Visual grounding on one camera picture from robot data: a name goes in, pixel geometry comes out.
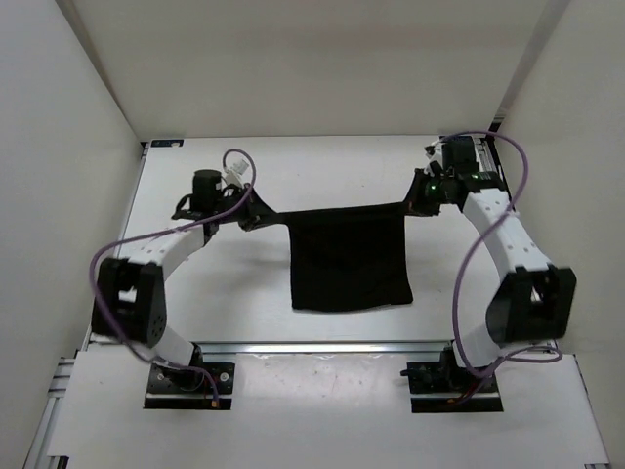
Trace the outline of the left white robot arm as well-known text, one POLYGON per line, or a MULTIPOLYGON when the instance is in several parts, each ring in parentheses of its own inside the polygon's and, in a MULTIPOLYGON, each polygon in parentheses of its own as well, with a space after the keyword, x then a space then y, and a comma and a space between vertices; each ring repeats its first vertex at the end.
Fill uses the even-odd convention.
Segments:
POLYGON ((129 257, 102 260, 96 287, 107 311, 94 301, 92 331, 126 345, 184 391, 212 386, 199 347, 167 325, 165 281, 221 225, 236 223, 249 232, 283 221, 248 184, 218 182, 194 189, 178 202, 165 234, 129 257))

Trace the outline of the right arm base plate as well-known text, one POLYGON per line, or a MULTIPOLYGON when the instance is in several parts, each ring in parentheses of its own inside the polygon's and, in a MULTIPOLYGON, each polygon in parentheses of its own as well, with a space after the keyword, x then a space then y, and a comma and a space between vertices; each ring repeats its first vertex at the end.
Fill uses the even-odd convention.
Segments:
POLYGON ((491 413, 504 410, 496 378, 476 378, 444 348, 437 362, 408 362, 399 375, 407 379, 412 413, 491 413))

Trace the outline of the black skirt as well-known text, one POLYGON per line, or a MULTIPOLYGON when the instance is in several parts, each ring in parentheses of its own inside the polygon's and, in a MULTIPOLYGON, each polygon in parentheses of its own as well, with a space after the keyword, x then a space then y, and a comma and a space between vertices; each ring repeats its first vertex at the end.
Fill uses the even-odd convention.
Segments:
POLYGON ((292 308, 349 313, 413 302, 400 202, 287 212, 292 308))

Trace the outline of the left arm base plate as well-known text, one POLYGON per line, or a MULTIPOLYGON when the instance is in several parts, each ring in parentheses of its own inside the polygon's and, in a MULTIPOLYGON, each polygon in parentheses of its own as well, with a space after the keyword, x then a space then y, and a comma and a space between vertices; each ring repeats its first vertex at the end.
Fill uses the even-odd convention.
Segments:
POLYGON ((144 409, 230 410, 235 377, 234 362, 205 362, 202 367, 217 386, 219 402, 213 402, 213 389, 203 374, 191 376, 153 365, 150 368, 144 409))

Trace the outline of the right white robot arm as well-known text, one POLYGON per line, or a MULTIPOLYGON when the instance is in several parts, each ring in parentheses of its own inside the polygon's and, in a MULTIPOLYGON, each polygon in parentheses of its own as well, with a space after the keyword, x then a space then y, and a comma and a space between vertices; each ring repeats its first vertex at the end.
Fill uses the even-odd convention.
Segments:
POLYGON ((526 362, 532 350, 546 350, 568 329, 577 277, 557 267, 523 226, 504 184, 494 172, 434 173, 418 169, 404 200, 411 216, 436 216, 455 205, 479 237, 461 262, 452 293, 451 350, 438 369, 441 384, 459 391, 473 378, 485 380, 503 362, 526 362), (483 323, 460 325, 460 290, 470 259, 484 246, 499 277, 483 323))

